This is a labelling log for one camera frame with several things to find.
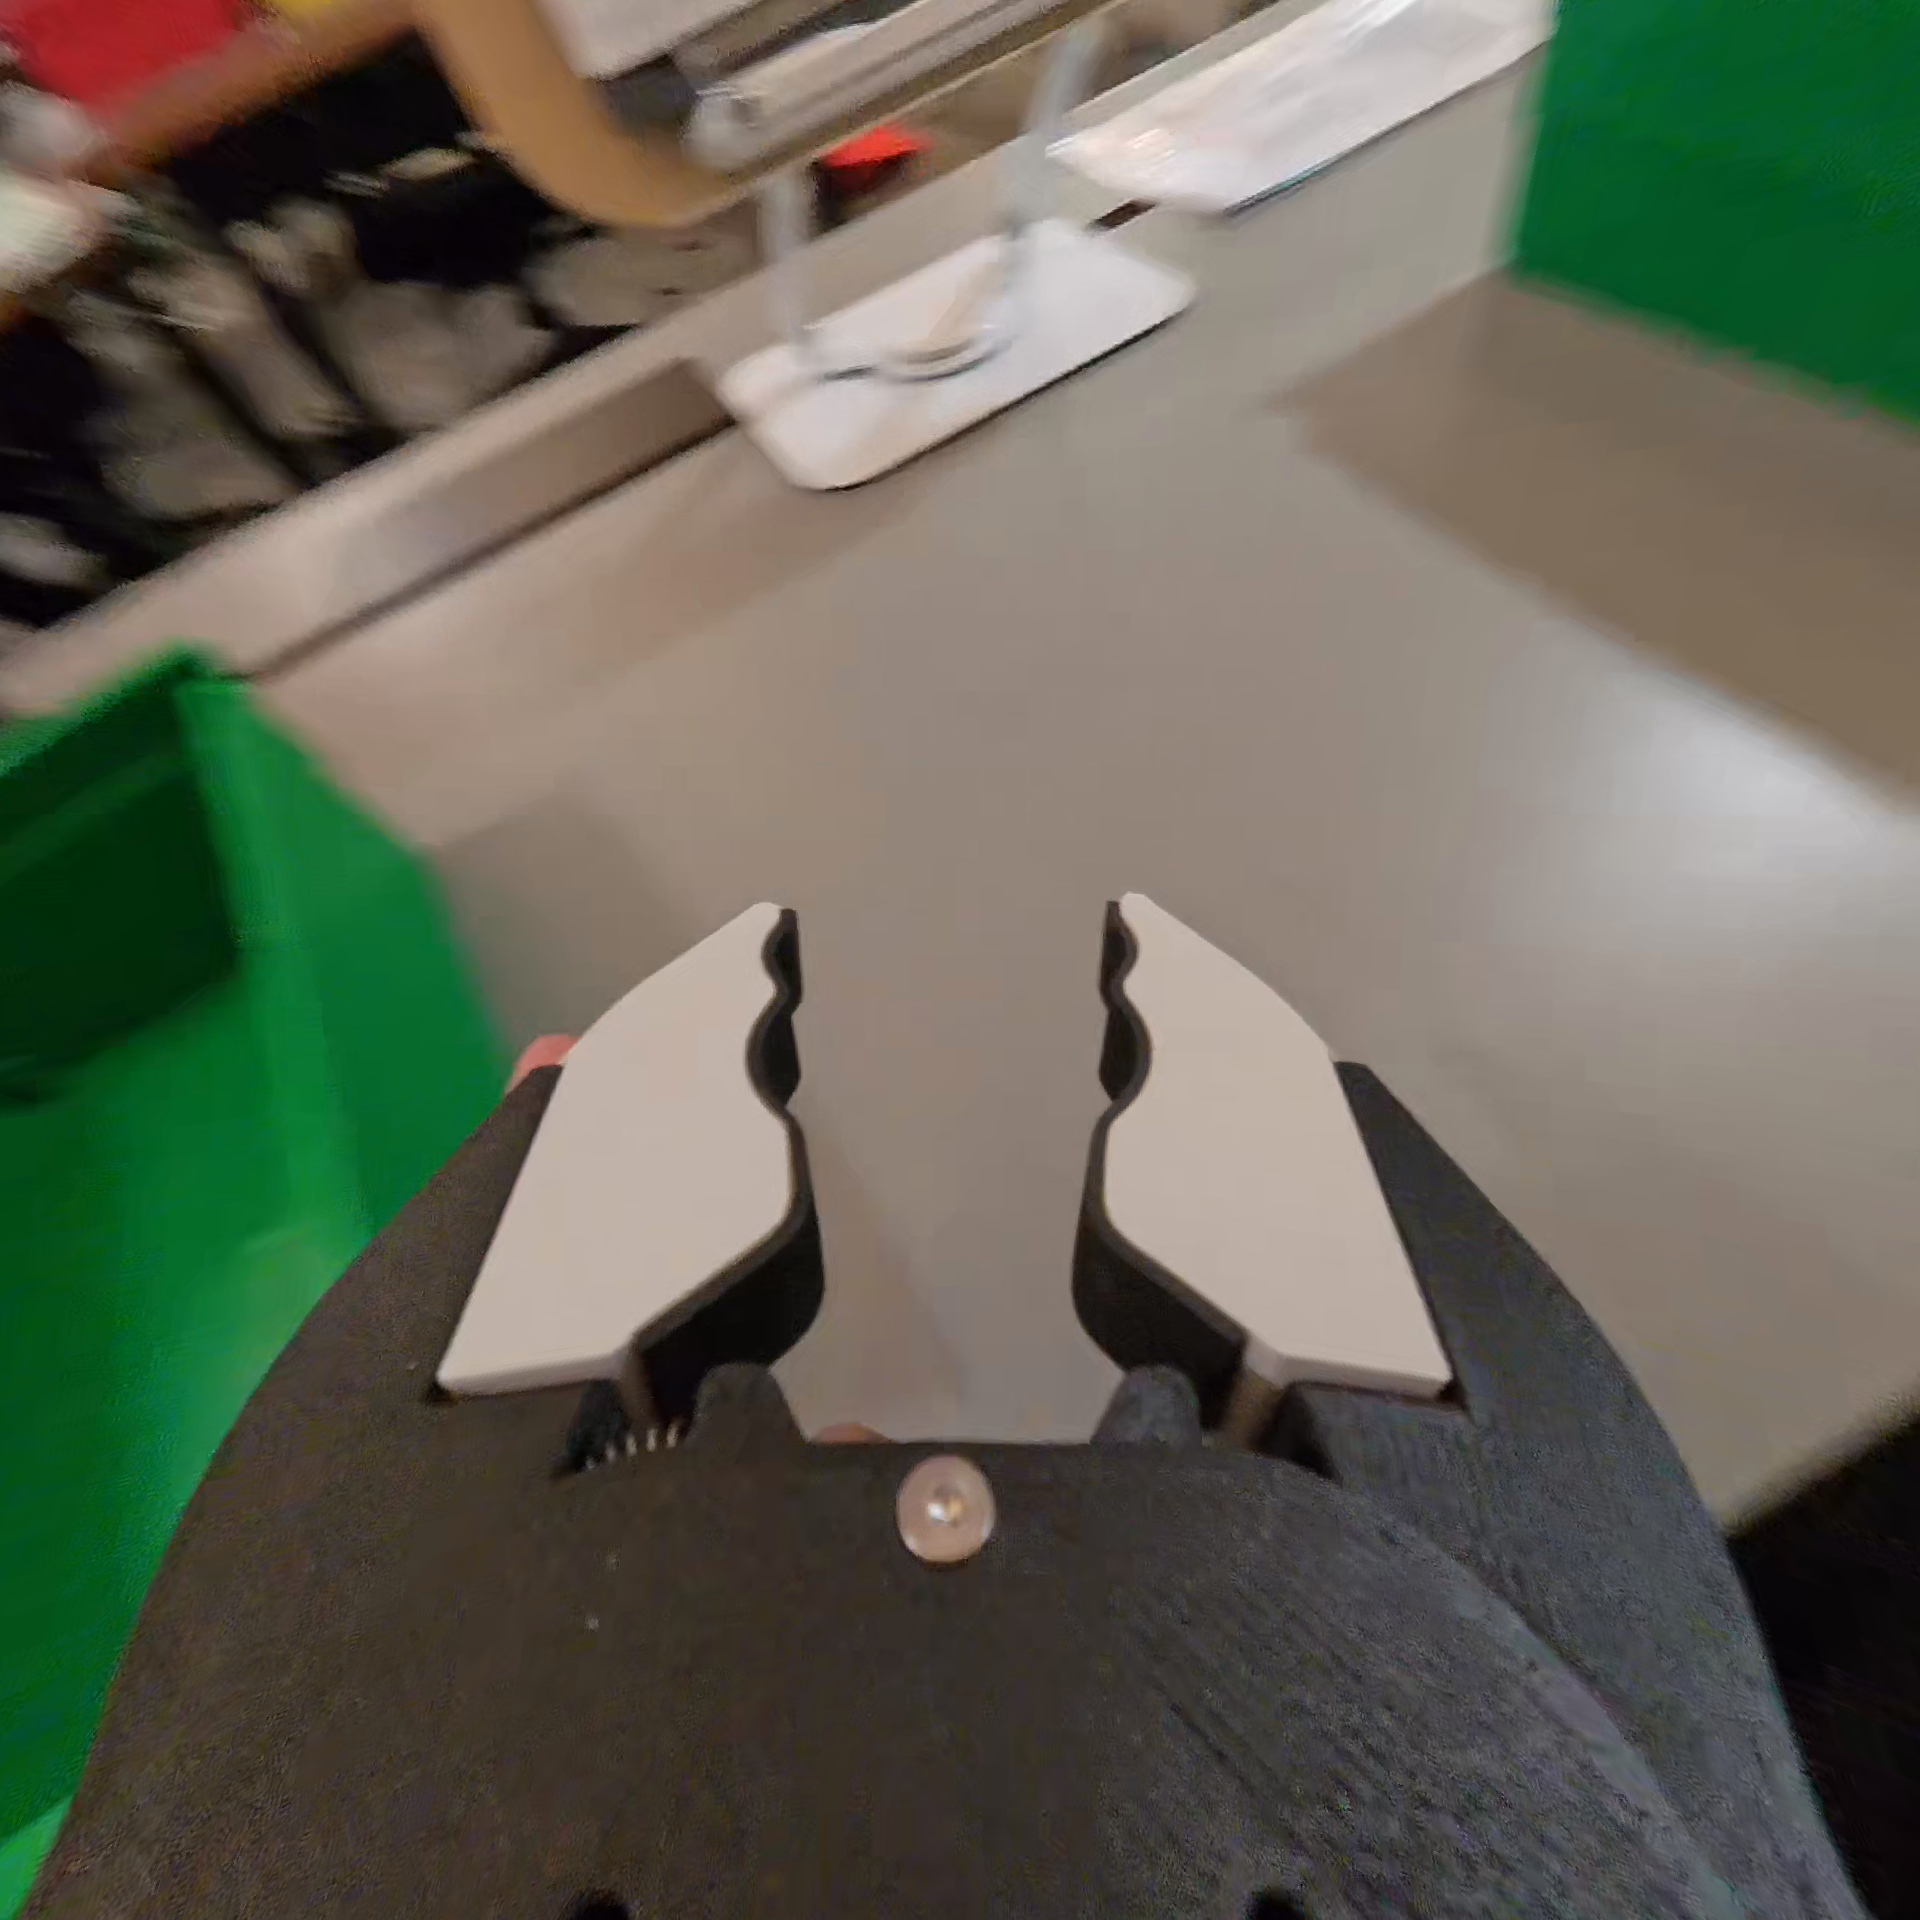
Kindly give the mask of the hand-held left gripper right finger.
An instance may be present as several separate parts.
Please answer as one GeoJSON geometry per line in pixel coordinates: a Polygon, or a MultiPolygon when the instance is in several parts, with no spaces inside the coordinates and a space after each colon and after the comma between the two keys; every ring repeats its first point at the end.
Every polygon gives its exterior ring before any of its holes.
{"type": "Polygon", "coordinates": [[[1092,1342],[1183,1379],[1234,1448],[1301,1387],[1441,1407],[1455,1363],[1318,1028],[1146,893],[1105,904],[1099,1005],[1073,1246],[1092,1342]]]}

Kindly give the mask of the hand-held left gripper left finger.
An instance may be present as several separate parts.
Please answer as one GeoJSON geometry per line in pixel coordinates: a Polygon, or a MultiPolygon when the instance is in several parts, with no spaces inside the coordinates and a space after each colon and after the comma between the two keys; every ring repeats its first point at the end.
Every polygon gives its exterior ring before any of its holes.
{"type": "Polygon", "coordinates": [[[437,1364],[454,1398],[616,1385],[686,1403],[827,1301],[801,1093],[801,915],[757,900],[562,1060],[437,1364]]]}

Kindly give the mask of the green plastic bin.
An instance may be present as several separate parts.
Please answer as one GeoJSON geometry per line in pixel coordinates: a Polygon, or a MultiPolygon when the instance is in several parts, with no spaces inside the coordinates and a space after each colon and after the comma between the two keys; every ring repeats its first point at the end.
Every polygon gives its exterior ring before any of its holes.
{"type": "Polygon", "coordinates": [[[1916,5],[1558,5],[1512,258],[1916,419],[1916,5]]]}
{"type": "Polygon", "coordinates": [[[426,857],[207,656],[5,721],[5,1918],[212,1454],[506,1071],[426,857]]]}

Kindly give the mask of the grey desk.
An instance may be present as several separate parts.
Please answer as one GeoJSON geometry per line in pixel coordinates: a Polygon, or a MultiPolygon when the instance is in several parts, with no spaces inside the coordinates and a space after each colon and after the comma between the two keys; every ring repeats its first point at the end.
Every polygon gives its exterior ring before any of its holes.
{"type": "Polygon", "coordinates": [[[509,1044],[801,914],[808,1422],[1057,1437],[1099,928],[1372,1067],[1721,1516],[1916,1409],[1916,429],[1497,273],[1530,77],[1234,224],[1146,344],[857,492],[738,436],[297,651],[422,492],[771,335],[757,285],[5,663],[221,651],[435,854],[509,1044]]]}

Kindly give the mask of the white document stand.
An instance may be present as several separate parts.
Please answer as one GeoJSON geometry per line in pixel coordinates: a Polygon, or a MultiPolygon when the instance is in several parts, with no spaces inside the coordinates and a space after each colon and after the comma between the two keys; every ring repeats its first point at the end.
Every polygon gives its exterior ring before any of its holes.
{"type": "Polygon", "coordinates": [[[509,163],[594,224],[676,234],[757,206],[774,347],[720,376],[753,445],[808,492],[857,489],[1178,319],[1194,280],[1053,206],[1053,145],[1088,95],[1113,5],[1058,5],[973,52],[882,57],[882,29],[798,35],[720,66],[673,56],[615,79],[566,66],[537,5],[409,5],[509,163]],[[996,226],[815,319],[811,159],[976,77],[1032,61],[996,226]]]}

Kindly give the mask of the small black red device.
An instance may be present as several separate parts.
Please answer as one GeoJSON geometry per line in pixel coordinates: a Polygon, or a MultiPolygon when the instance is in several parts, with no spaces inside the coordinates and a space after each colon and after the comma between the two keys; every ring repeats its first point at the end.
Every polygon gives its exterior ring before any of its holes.
{"type": "Polygon", "coordinates": [[[899,125],[857,133],[811,159],[817,196],[847,206],[911,173],[927,153],[927,136],[899,125]]]}

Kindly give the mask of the laminated paper sheet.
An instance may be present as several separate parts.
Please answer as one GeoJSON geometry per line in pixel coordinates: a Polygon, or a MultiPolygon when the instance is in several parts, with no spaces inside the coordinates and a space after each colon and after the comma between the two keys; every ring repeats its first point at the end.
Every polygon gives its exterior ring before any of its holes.
{"type": "Polygon", "coordinates": [[[1124,202],[1222,217],[1292,191],[1528,61],[1554,5],[1321,5],[1057,156],[1124,202]]]}

